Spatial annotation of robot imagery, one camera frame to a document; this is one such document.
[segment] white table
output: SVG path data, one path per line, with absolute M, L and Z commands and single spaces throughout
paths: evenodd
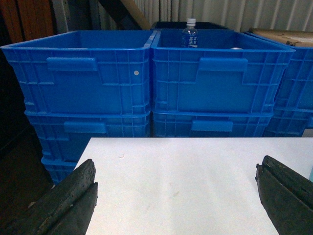
M 304 177 L 313 138 L 93 138 L 99 183 L 89 235 L 278 235 L 256 164 L 270 155 Z

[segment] blue plastic crate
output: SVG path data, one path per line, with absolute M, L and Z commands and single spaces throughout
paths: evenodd
M 53 183 L 57 185 L 65 179 L 76 167 L 77 163 L 52 161 L 45 156 L 41 159 L 47 171 L 49 171 Z
M 312 110 L 275 107 L 264 137 L 301 137 L 305 129 L 312 128 Z
M 254 37 L 283 45 L 280 42 L 253 34 Z M 313 111 L 313 47 L 293 47 L 295 50 L 278 89 L 275 105 L 282 108 Z
M 91 137 L 150 136 L 150 112 L 138 116 L 25 113 L 49 160 L 77 162 Z
M 74 31 L 3 46 L 36 113 L 144 114 L 152 31 Z
M 272 114 L 195 114 L 153 111 L 156 137 L 261 137 Z
M 181 30 L 157 33 L 154 109 L 271 113 L 294 50 L 232 30 L 199 30 L 198 38 L 198 48 L 181 48 Z
M 177 28 L 177 29 L 184 29 L 187 27 L 187 22 L 155 22 L 151 29 L 152 30 L 160 30 L 160 29 L 170 29 L 170 28 Z M 196 22 L 195 28 L 197 29 L 228 29 L 225 26 L 211 23 L 211 22 Z

